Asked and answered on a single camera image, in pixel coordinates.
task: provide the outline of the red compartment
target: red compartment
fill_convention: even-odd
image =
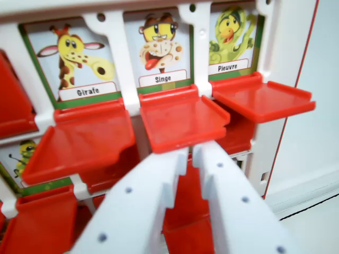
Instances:
[[[87,184],[90,193],[111,188],[125,174],[140,162],[137,145],[133,145],[120,154],[119,160],[104,168],[83,172],[82,181]]]
[[[231,121],[227,125],[227,135],[216,140],[218,144],[229,154],[242,152],[251,148],[251,139],[254,136],[256,124],[238,112],[216,101],[223,109],[229,112]]]
[[[139,95],[153,152],[162,153],[225,136],[229,114],[195,85]]]
[[[0,139],[37,131],[31,102],[3,51],[0,51],[0,84]]]
[[[58,110],[55,118],[22,174],[28,184],[108,167],[135,144],[122,99]]]
[[[8,225],[1,254],[60,254],[72,247],[77,212],[73,186],[19,198],[16,208],[19,213]]]
[[[101,202],[104,200],[106,195],[101,195],[101,196],[98,196],[98,197],[94,197],[93,198],[93,204],[95,206],[95,208],[99,208]]]
[[[179,177],[174,208],[166,210],[163,230],[175,230],[208,216],[208,201],[201,197],[199,169],[189,159],[186,175]]]
[[[1,213],[2,202],[0,201],[0,232],[5,224],[5,216]]]
[[[213,97],[256,123],[314,110],[311,93],[251,75],[211,81]]]
[[[164,231],[171,254],[214,254],[212,228],[209,218],[174,231]]]

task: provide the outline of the cartoon giraffe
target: cartoon giraffe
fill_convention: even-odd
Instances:
[[[104,58],[83,53],[84,49],[101,49],[104,45],[98,42],[84,43],[78,35],[70,35],[69,28],[69,24],[65,24],[62,30],[51,26],[50,31],[58,36],[57,45],[47,46],[37,54],[38,57],[47,57],[59,52],[59,90],[75,86],[74,68],[81,69],[82,64],[88,65],[98,78],[106,81],[112,80],[115,75],[113,63]]]

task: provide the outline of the giraffe horn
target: giraffe horn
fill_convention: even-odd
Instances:
[[[70,25],[69,25],[69,24],[65,24],[63,30],[64,30],[65,32],[68,32],[68,29],[69,29],[69,28],[70,28]]]
[[[53,33],[55,34],[58,34],[59,30],[54,26],[52,25],[50,28],[49,28],[50,31],[52,31]]]

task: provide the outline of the animal picture card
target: animal picture card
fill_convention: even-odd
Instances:
[[[27,196],[72,184],[69,178],[39,185],[28,185],[23,181],[21,175],[39,142],[40,138],[34,138],[0,148],[0,177],[3,177],[15,193]]]
[[[19,143],[1,147],[0,161],[8,174],[19,187],[24,187],[21,175],[32,157],[40,139],[24,140]]]
[[[54,105],[119,90],[107,38],[93,33],[81,17],[28,23],[22,30]],[[64,103],[62,108],[92,102]]]
[[[177,9],[125,13],[124,21],[138,87],[191,78],[190,27]]]
[[[209,75],[252,66],[257,25],[254,2],[211,6]]]

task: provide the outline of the name label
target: name label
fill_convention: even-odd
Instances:
[[[69,101],[71,99],[80,99],[96,95],[109,94],[116,91],[117,89],[115,87],[115,83],[110,81],[94,85],[62,89],[59,91],[59,96],[62,101]]]
[[[160,74],[141,76],[139,78],[140,87],[154,86],[164,83],[176,82],[187,79],[186,70],[169,71]]]
[[[208,75],[224,73],[234,70],[242,70],[248,68],[248,59],[241,59],[231,62],[222,62],[208,66]]]

